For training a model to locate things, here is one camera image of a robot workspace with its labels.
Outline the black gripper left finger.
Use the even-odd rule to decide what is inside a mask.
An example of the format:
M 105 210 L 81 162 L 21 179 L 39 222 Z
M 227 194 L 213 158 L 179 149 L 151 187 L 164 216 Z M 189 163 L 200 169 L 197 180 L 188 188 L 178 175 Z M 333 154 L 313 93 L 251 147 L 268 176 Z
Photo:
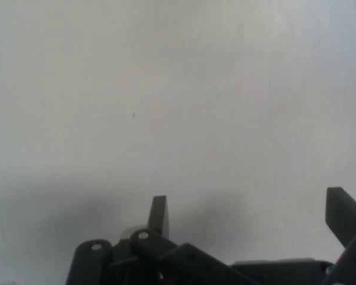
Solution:
M 167 197 L 154 196 L 147 225 L 116 245 L 80 244 L 68 284 L 250 284 L 251 279 L 200 249 L 169 240 Z

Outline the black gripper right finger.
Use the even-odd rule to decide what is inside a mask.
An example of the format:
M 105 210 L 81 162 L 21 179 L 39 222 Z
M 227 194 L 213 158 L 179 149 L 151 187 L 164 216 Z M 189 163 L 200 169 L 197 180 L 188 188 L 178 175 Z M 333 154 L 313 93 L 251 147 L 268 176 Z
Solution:
M 326 191 L 326 224 L 344 247 L 325 278 L 326 284 L 356 284 L 356 200 L 343 188 Z

